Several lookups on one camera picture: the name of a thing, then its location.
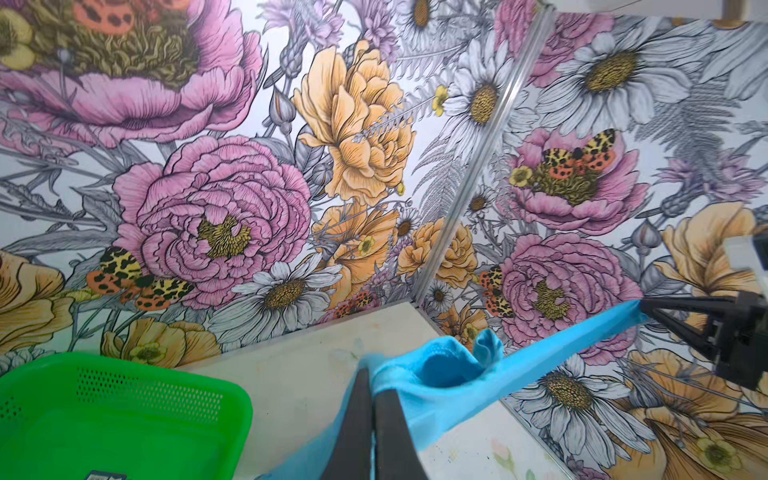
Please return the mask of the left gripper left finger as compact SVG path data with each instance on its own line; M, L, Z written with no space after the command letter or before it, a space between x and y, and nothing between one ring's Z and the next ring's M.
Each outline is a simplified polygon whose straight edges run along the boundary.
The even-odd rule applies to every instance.
M344 411L322 480L368 480L371 475L374 412L369 369L360 369Z

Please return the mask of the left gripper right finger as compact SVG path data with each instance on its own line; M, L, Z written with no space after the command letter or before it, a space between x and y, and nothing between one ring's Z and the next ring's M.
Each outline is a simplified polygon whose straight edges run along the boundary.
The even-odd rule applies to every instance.
M396 390L374 397L375 479L427 480Z

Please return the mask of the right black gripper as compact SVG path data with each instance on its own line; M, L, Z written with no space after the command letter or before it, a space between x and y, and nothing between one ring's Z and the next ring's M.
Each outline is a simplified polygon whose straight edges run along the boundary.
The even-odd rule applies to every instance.
M706 360L713 360L715 374L756 390L767 372L767 301L759 294L740 292L736 297L648 297L639 303L648 322L665 327ZM708 315L709 340L702 331L665 313Z

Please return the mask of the blue t shirt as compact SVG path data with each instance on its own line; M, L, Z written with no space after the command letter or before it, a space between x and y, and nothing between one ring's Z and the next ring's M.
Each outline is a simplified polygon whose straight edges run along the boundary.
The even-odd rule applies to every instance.
M490 330L482 331L467 349L450 336L387 359L363 358L374 397L396 390L416 452L474 417L492 403L517 392L566 362L571 356L608 337L640 324L639 301L629 301L569 327L510 355ZM332 454L354 379L334 422L309 444L267 473L269 479L321 479ZM371 475L375 479L373 426Z

